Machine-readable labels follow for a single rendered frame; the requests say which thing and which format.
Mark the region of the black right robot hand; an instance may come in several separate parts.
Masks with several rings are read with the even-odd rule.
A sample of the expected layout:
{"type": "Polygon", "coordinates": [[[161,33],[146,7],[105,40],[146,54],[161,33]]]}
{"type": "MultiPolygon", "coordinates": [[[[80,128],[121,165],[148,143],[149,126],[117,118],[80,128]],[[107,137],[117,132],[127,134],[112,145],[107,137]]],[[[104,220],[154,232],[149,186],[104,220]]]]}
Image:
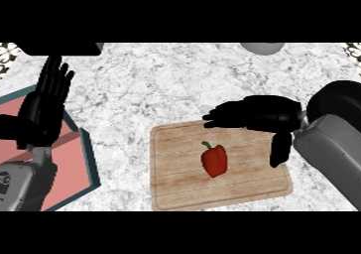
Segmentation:
{"type": "Polygon", "coordinates": [[[250,95],[228,101],[203,116],[205,128],[247,128],[272,133],[270,166],[288,159],[291,132],[300,129],[301,105],[276,95],[250,95]]]}

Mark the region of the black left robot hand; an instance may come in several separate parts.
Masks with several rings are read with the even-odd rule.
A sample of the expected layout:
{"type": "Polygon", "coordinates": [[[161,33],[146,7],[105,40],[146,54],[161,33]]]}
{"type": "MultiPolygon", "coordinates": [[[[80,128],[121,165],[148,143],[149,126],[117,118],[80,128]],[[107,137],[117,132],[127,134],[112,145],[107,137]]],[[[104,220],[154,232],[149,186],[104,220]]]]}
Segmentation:
{"type": "Polygon", "coordinates": [[[0,114],[0,140],[15,140],[19,150],[50,147],[59,138],[74,74],[61,56],[47,57],[36,90],[25,96],[18,115],[0,114]]]}

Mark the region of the red bell pepper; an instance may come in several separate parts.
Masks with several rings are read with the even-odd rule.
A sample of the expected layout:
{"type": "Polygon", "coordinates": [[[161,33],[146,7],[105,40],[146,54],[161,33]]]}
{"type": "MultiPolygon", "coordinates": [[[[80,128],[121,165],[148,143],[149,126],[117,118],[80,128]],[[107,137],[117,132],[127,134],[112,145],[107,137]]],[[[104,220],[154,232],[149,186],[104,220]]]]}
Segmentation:
{"type": "Polygon", "coordinates": [[[201,144],[207,147],[201,155],[203,168],[211,178],[217,177],[228,171],[228,154],[225,147],[217,145],[213,147],[207,141],[201,144]]]}

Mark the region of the wooden cutting board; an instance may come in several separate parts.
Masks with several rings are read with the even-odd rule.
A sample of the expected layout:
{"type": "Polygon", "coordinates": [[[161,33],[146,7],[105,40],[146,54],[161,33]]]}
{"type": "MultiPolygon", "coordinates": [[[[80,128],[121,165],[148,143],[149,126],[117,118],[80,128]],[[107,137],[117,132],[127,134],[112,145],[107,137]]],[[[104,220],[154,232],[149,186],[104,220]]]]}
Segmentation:
{"type": "Polygon", "coordinates": [[[270,166],[270,134],[244,128],[204,127],[203,121],[160,125],[149,135],[151,207],[197,210],[291,193],[285,165],[270,166]],[[201,163],[223,146],[228,171],[210,177],[201,163]]]}

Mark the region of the pink placemat with teal border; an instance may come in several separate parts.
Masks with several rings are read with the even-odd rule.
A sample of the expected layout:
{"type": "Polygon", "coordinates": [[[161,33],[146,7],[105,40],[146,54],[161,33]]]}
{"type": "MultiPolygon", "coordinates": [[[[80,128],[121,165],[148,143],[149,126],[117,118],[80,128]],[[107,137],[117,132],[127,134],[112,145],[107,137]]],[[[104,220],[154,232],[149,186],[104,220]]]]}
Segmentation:
{"type": "MultiPolygon", "coordinates": [[[[16,149],[14,141],[0,140],[0,164],[27,161],[31,155],[16,149]]],[[[61,136],[52,147],[52,159],[58,172],[52,190],[45,198],[43,211],[55,211],[99,187],[90,134],[77,126],[64,112],[61,136]]]]}

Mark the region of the grey bowl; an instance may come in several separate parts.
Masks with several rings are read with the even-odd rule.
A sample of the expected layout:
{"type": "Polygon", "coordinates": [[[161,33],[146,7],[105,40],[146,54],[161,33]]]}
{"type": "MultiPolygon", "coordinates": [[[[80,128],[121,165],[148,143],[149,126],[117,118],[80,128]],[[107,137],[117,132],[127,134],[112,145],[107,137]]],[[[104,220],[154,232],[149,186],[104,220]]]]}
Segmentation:
{"type": "Polygon", "coordinates": [[[253,54],[270,56],[279,52],[284,43],[241,43],[241,46],[253,54]]]}

